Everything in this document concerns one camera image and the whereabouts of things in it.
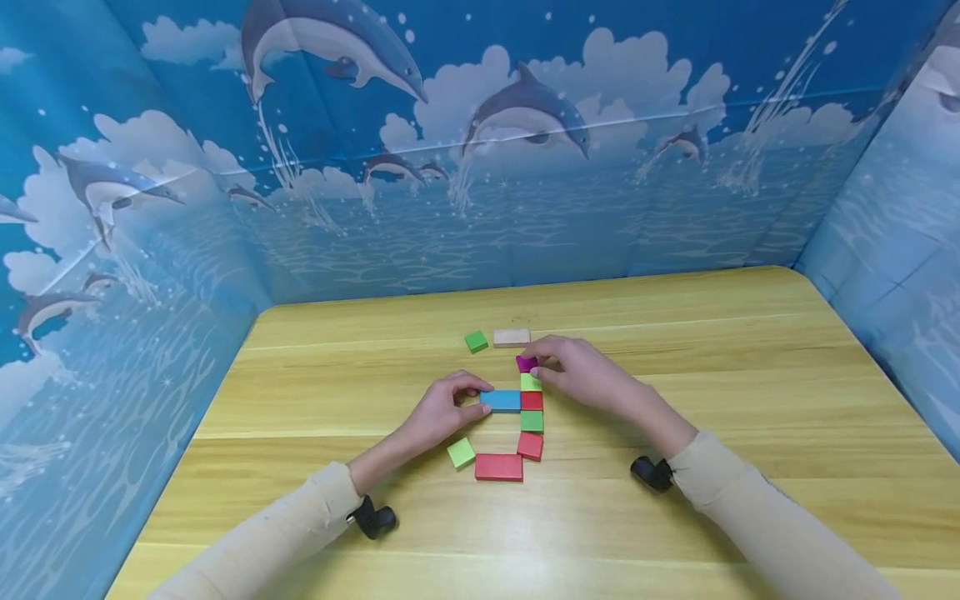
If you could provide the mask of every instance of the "beige sleeve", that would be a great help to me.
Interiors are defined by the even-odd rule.
[[[674,481],[787,600],[901,598],[869,563],[710,433],[669,461]]]
[[[361,501],[349,469],[331,463],[220,538],[149,598],[254,598],[275,576],[340,536]]]

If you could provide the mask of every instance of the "light green block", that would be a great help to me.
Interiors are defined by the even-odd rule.
[[[520,374],[520,391],[521,392],[541,392],[543,386],[540,384],[540,380],[531,375],[528,372],[522,372]]]
[[[473,451],[473,446],[470,445],[470,440],[467,438],[463,438],[456,444],[449,445],[446,448],[446,453],[450,455],[450,460],[453,461],[453,466],[456,467],[457,470],[466,467],[477,457]]]
[[[464,338],[467,341],[467,348],[470,348],[470,354],[476,354],[483,348],[486,348],[487,336],[483,334],[483,331],[474,331]]]
[[[543,413],[540,411],[520,411],[520,431],[543,433]]]

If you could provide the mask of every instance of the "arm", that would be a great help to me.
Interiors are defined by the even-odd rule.
[[[524,352],[559,361],[534,377],[633,423],[693,504],[789,600],[882,600],[900,595],[846,543],[711,434],[699,432],[647,386],[583,340],[547,336]]]
[[[347,465],[331,463],[299,489],[251,516],[163,583],[152,600],[253,598],[277,575],[319,552],[347,530],[347,515],[385,475],[490,413],[461,406],[492,386],[456,372],[435,381],[410,417]]]

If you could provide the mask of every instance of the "block arrangement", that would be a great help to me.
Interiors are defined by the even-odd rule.
[[[464,338],[470,352],[475,354],[488,346],[482,331],[474,331]],[[530,343],[530,331],[502,330],[493,332],[494,348],[512,348]],[[449,446],[453,466],[460,470],[473,463],[473,476],[478,481],[523,481],[523,459],[539,462],[543,456],[543,387],[530,370],[539,364],[536,358],[516,358],[520,375],[519,390],[481,392],[480,401],[494,413],[519,413],[520,436],[514,454],[490,454],[473,451],[467,438]]]

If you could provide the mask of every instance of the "printed fabric wall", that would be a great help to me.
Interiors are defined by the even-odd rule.
[[[938,42],[797,268],[960,460],[960,24]]]
[[[275,303],[792,265],[948,4],[369,2],[0,5],[0,597],[104,594]]]

